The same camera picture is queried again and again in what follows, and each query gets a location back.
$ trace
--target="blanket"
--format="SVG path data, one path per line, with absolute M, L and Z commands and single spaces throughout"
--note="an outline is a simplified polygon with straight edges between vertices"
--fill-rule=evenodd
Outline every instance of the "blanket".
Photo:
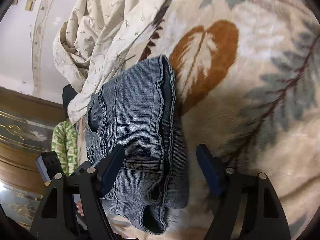
M 72 124 L 85 115 L 92 93 L 121 67 L 132 43 L 165 0 L 78 0 L 53 42 L 57 69 L 79 93 L 69 104 Z
M 214 204 L 196 160 L 196 146 L 205 143 L 240 172 L 268 175 L 296 239 L 320 205 L 320 27 L 313 13 L 304 0 L 170 0 L 150 23 L 113 71 L 169 58 L 188 147 L 189 203 L 170 211 L 161 236 L 109 216 L 115 231 L 203 239 Z M 59 69 L 72 76 L 68 66 Z

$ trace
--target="black metal bracket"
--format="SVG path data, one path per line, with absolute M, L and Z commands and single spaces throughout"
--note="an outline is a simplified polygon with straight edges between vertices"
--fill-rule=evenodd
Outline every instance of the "black metal bracket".
M 197 159 L 210 191 L 222 198 L 204 240 L 230 240 L 242 194 L 247 194 L 247 205 L 239 240 L 291 239 L 282 205 L 266 174 L 248 176 L 224 167 L 204 144 L 197 148 Z
M 96 168 L 80 169 L 74 176 L 57 173 L 42 199 L 30 232 L 37 239 L 76 240 L 87 236 L 92 240 L 118 240 L 101 205 L 100 198 L 110 192 L 124 161 L 124 147 L 116 144 L 107 158 Z M 88 231 L 81 232 L 76 220 L 73 194 L 80 194 Z

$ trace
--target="green patterned cloth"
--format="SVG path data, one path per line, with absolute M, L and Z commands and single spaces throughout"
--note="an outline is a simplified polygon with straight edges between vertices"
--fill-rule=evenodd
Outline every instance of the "green patterned cloth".
M 77 168 L 77 132 L 69 121 L 59 123 L 52 134 L 51 150 L 57 153 L 66 175 Z

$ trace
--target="denim jeans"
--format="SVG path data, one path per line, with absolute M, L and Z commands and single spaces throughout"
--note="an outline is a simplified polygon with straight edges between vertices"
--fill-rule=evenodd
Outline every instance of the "denim jeans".
M 186 147 L 175 111 L 174 73 L 166 56 L 143 60 L 103 85 L 87 110 L 86 147 L 96 166 L 116 143 L 125 160 L 102 200 L 106 213 L 161 234 L 166 208 L 188 203 Z

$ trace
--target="orange leaf pattern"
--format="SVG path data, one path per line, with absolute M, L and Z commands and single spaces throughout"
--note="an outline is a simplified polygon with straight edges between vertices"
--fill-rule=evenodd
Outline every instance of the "orange leaf pattern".
M 220 20 L 207 30 L 194 27 L 175 46 L 169 61 L 176 74 L 182 115 L 225 78 L 236 59 L 238 38 L 237 27 Z

